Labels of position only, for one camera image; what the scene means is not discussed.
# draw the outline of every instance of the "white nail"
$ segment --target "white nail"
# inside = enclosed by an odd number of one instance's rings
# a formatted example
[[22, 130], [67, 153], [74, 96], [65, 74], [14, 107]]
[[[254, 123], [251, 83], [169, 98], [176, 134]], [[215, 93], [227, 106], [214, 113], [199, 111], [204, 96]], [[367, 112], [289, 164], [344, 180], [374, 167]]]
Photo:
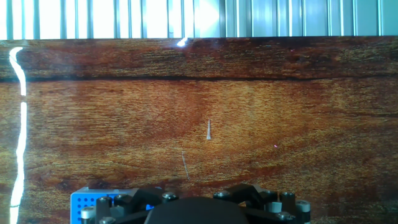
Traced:
[[208, 126], [207, 126], [207, 138], [206, 138], [207, 140], [211, 140], [211, 136], [210, 136], [210, 118], [209, 118], [209, 123], [208, 123]]

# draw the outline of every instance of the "blue breadboard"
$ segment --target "blue breadboard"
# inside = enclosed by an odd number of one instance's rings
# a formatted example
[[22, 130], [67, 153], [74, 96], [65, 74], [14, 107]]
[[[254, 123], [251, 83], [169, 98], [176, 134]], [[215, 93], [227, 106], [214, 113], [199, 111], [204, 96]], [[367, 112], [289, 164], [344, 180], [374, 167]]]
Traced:
[[71, 224], [81, 224], [80, 211], [82, 208], [87, 206], [94, 206], [96, 200], [102, 196], [109, 196], [114, 198], [118, 194], [129, 193], [132, 189], [127, 190], [93, 190], [88, 187], [83, 187], [82, 189], [74, 192], [70, 196], [70, 223]]

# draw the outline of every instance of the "metal strip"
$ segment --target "metal strip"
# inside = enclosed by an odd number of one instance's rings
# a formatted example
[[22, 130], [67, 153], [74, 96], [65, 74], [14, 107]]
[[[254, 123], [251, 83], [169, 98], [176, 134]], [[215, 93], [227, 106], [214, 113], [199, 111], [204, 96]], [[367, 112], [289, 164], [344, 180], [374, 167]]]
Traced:
[[383, 11], [382, 11], [382, 0], [377, 0], [377, 34], [384, 35], [383, 31]]
[[381, 0], [379, 29], [381, 35], [398, 35], [398, 1]]
[[225, 0], [225, 27], [226, 37], [237, 37], [237, 15], [236, 15], [236, 2], [237, 0]]
[[301, 12], [302, 12], [302, 35], [307, 35], [307, 23], [305, 22], [305, 0], [301, 0]]
[[94, 38], [93, 0], [87, 0], [87, 38]]
[[276, 0], [276, 36], [280, 36], [279, 35], [279, 1]]
[[21, 0], [22, 4], [22, 40], [26, 38], [26, 18], [25, 18], [25, 0]]
[[253, 37], [275, 37], [278, 30], [276, 0], [253, 0], [252, 35]]
[[197, 31], [196, 31], [196, 26], [195, 26], [195, 0], [192, 1], [192, 6], [193, 6], [193, 38], [197, 37]]
[[12, 0], [7, 0], [7, 40], [14, 39], [14, 22], [12, 20]]
[[341, 36], [341, 4], [340, 0], [329, 0], [328, 2], [328, 12], [329, 12], [329, 30], [330, 36]]
[[181, 36], [185, 37], [185, 16], [184, 16], [184, 0], [181, 0]]
[[288, 8], [288, 17], [289, 17], [289, 37], [293, 36], [293, 3], [292, 0], [289, 0], [287, 4]]
[[79, 38], [79, 7], [78, 0], [75, 0], [75, 38]]
[[289, 1], [276, 1], [277, 7], [277, 35], [278, 37], [289, 36]]
[[344, 3], [340, 0], [340, 35], [344, 35]]
[[220, 37], [226, 37], [226, 3], [220, 0]]
[[60, 0], [61, 8], [61, 39], [67, 38], [67, 2], [66, 0]]
[[252, 37], [251, 0], [246, 0], [246, 37]]
[[356, 35], [378, 35], [377, 0], [355, 0]]
[[170, 38], [170, 13], [169, 13], [170, 0], [166, 0], [166, 17], [167, 17], [167, 38]]
[[357, 21], [356, 21], [356, 0], [353, 0], [353, 30], [354, 30], [354, 35], [358, 35], [358, 31], [357, 31], [357, 28], [356, 28], [356, 23], [357, 23]]
[[120, 38], [120, 7], [119, 0], [113, 0], [113, 38]]
[[147, 3], [146, 0], [141, 0], [141, 38], [147, 38], [146, 15], [147, 15]]
[[127, 5], [128, 5], [128, 10], [129, 10], [129, 38], [132, 38], [132, 14], [131, 14], [131, 0], [128, 0], [128, 2], [127, 2]]
[[326, 2], [326, 14], [327, 14], [327, 20], [326, 20], [326, 29], [328, 31], [328, 35], [331, 36], [333, 31], [332, 31], [332, 21], [331, 21], [331, 0], [327, 0]]
[[39, 0], [33, 0], [33, 39], [40, 39], [40, 9]]

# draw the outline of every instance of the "metal corrugated wall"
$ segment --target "metal corrugated wall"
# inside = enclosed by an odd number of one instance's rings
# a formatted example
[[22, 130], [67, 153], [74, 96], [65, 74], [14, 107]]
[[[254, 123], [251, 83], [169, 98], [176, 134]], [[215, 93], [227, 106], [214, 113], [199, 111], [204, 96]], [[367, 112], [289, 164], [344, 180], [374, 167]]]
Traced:
[[398, 35], [398, 0], [0, 0], [0, 39]]

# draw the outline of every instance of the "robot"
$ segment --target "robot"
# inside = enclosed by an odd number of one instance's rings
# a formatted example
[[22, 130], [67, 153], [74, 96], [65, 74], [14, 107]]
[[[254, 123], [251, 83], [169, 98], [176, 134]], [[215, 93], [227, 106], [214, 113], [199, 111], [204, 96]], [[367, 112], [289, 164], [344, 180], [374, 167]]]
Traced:
[[[296, 200], [291, 192], [276, 192], [258, 185], [238, 184], [208, 197], [179, 198], [160, 188], [131, 189], [113, 194], [89, 194], [77, 191], [71, 200], [93, 201], [92, 206], [78, 205], [81, 224], [308, 224], [310, 203]], [[96, 200], [95, 195], [103, 195]]]

